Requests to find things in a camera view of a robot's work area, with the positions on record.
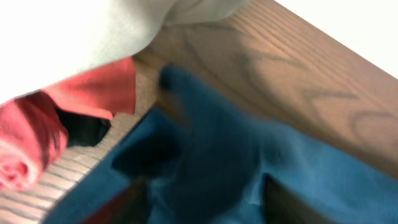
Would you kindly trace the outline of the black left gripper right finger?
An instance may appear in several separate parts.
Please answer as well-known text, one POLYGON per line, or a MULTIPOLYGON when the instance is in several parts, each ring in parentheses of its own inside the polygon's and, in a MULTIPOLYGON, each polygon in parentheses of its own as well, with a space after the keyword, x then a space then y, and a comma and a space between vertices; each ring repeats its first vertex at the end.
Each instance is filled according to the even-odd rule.
POLYGON ((264 216, 268 224, 333 224, 266 175, 264 216))

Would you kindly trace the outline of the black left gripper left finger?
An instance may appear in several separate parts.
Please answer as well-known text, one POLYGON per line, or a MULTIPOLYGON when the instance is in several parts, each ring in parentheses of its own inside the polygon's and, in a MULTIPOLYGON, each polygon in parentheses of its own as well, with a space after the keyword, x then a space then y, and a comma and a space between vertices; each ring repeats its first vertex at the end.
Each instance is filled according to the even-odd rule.
POLYGON ((148 182, 147 177, 138 177, 82 224, 145 224, 149 215, 148 182))

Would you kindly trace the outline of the teal blue t-shirt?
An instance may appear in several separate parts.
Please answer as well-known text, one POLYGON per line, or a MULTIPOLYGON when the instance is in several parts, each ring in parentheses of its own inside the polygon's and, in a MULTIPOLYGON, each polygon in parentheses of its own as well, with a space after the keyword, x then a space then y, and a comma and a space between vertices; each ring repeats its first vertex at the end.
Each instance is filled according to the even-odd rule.
POLYGON ((151 109, 48 214, 82 223, 147 177, 146 223, 267 223, 265 176, 334 223, 396 223, 397 181, 290 126, 243 113, 188 71, 160 86, 181 122, 151 109))

